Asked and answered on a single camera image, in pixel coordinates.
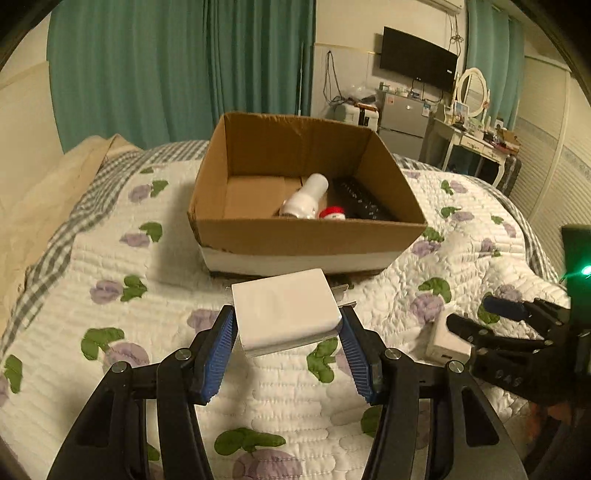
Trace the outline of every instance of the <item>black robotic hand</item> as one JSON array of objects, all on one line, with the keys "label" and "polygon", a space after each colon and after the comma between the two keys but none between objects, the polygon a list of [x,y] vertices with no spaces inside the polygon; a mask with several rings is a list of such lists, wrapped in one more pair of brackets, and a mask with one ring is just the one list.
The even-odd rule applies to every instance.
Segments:
[{"label": "black robotic hand", "polygon": [[524,321],[543,340],[497,336],[451,314],[449,331],[474,346],[472,375],[542,406],[568,401],[591,407],[591,329],[570,322],[569,309],[541,299],[516,303],[490,296],[483,306],[490,313]]}]

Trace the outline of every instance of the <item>teal curtain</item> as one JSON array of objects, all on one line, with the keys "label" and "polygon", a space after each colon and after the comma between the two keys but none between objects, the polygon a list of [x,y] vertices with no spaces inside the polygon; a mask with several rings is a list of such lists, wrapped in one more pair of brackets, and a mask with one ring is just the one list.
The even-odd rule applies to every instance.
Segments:
[{"label": "teal curtain", "polygon": [[467,0],[467,13],[466,68],[480,69],[491,90],[487,115],[493,120],[502,118],[512,129],[523,78],[523,27],[488,0]]},{"label": "teal curtain", "polygon": [[[314,0],[64,0],[47,40],[64,151],[206,139],[221,114],[310,112]],[[301,85],[301,97],[298,87]]]}]

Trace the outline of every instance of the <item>black remote control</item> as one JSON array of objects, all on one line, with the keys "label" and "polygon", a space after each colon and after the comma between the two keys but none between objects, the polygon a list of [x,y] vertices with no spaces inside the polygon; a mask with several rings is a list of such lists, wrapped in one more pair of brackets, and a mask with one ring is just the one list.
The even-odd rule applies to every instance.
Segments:
[{"label": "black remote control", "polygon": [[347,218],[363,220],[395,221],[390,212],[380,205],[371,192],[354,177],[339,177],[333,180]]}]

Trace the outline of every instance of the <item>metal screw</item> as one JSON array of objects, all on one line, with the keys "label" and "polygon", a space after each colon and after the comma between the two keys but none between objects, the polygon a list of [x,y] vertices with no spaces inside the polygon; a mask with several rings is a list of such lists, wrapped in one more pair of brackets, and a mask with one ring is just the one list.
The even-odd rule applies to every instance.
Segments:
[{"label": "metal screw", "polygon": [[115,362],[111,366],[111,370],[113,373],[120,374],[127,368],[127,362]]},{"label": "metal screw", "polygon": [[458,362],[457,360],[452,360],[449,362],[447,367],[455,374],[461,374],[464,371],[464,364],[462,362]]},{"label": "metal screw", "polygon": [[174,357],[177,360],[189,360],[191,358],[191,350],[188,348],[181,348],[180,350],[176,351]]},{"label": "metal screw", "polygon": [[400,350],[396,350],[395,348],[386,348],[386,357],[390,360],[398,360],[402,357],[402,352]]}]

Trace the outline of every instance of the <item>vanity table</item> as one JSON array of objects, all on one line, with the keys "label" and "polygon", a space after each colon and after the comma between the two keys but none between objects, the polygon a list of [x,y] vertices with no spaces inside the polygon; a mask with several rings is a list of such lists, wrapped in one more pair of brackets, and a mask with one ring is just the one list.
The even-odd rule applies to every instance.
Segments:
[{"label": "vanity table", "polygon": [[[454,103],[458,102],[460,105],[467,107],[468,118],[486,118],[486,109],[490,103],[491,91],[486,87],[486,80],[479,69],[467,69],[456,82],[454,87],[452,99]],[[452,155],[453,147],[462,147],[470,152],[480,155],[480,162],[476,170],[476,176],[482,169],[484,158],[491,160],[499,165],[499,171],[496,175],[495,181],[492,183],[493,187],[497,187],[503,174],[505,173],[505,159],[506,154],[500,150],[495,149],[493,145],[481,140],[474,135],[470,135],[467,131],[462,131],[452,125],[453,121],[458,121],[459,117],[455,117],[454,108],[449,109],[440,104],[434,118],[430,120],[428,128],[429,138],[426,145],[426,158],[423,159],[425,163],[434,164],[431,157],[431,144],[434,141],[434,136],[442,137],[449,142],[447,151],[443,157],[443,165],[441,169],[446,171],[450,156]]]},{"label": "vanity table", "polygon": [[449,146],[443,159],[443,166],[441,167],[443,171],[446,171],[447,169],[447,164],[449,163],[449,158],[452,154],[453,147],[458,146],[480,155],[481,158],[478,164],[478,169],[476,170],[476,176],[478,176],[478,173],[482,168],[482,162],[484,158],[498,163],[499,173],[496,174],[496,178],[492,183],[492,186],[496,187],[499,184],[503,174],[505,173],[505,153],[497,150],[495,147],[484,140],[479,140],[467,132],[462,132],[453,125],[447,125],[445,122],[438,119],[433,119],[433,130],[431,134],[437,134],[438,136],[449,141]]}]

